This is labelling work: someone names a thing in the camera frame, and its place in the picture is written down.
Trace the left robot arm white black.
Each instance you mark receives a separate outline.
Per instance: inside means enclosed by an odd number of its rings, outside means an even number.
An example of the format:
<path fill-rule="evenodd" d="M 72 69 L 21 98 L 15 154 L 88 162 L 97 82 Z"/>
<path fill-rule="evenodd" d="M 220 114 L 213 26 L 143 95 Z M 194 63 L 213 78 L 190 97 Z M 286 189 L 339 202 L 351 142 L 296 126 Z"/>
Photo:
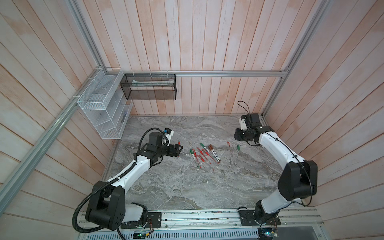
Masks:
<path fill-rule="evenodd" d="M 78 232 L 92 233 L 101 229 L 115 231 L 125 223 L 139 226 L 147 224 L 147 207 L 138 203 L 126 204 L 126 195 L 141 175 L 160 164 L 165 156 L 179 156 L 183 146 L 171 144 L 174 132 L 169 128 L 163 131 L 150 128 L 145 134 L 149 136 L 149 141 L 146 144 L 139 142 L 133 161 L 113 178 L 97 182 L 92 192 L 79 204 L 73 215 L 73 227 Z M 78 225 L 77 215 L 84 205 L 88 206 L 86 220 L 97 227 L 83 229 Z"/>

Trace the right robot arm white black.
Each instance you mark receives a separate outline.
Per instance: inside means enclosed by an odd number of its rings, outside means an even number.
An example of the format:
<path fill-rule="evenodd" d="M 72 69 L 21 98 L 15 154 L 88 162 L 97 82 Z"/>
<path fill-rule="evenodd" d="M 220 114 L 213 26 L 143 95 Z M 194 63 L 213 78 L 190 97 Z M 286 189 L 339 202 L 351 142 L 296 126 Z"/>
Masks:
<path fill-rule="evenodd" d="M 240 127 L 235 130 L 237 141 L 254 142 L 268 150 L 283 169 L 278 189 L 257 202 L 255 221 L 265 224 L 277 213 L 298 199 L 312 198 L 317 193 L 318 166 L 289 148 L 269 126 L 262 126 L 258 114 L 242 115 Z"/>

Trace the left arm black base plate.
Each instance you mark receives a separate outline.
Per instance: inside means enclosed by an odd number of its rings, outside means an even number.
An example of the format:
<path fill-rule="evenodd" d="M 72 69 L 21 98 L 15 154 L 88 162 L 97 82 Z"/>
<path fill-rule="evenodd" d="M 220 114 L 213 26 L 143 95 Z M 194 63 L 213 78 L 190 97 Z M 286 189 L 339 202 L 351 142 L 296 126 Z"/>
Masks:
<path fill-rule="evenodd" d="M 149 230 L 150 228 L 160 228 L 162 222 L 161 212 L 144 213 L 138 221 L 123 222 L 121 229 Z"/>

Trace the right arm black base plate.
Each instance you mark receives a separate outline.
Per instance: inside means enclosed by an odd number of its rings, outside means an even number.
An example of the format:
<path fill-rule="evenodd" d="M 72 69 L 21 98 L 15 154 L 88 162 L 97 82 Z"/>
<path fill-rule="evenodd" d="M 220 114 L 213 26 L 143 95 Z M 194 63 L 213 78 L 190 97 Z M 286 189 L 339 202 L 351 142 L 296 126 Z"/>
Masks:
<path fill-rule="evenodd" d="M 247 210 L 247 209 L 239 209 L 238 214 L 240 216 L 241 225 L 243 227 L 250 227 L 250 226 L 260 226 L 261 223 L 257 222 L 255 220 L 254 210 Z M 278 215 L 274 215 L 273 217 L 267 219 L 265 222 L 263 222 L 263 226 L 280 226 L 281 220 Z"/>

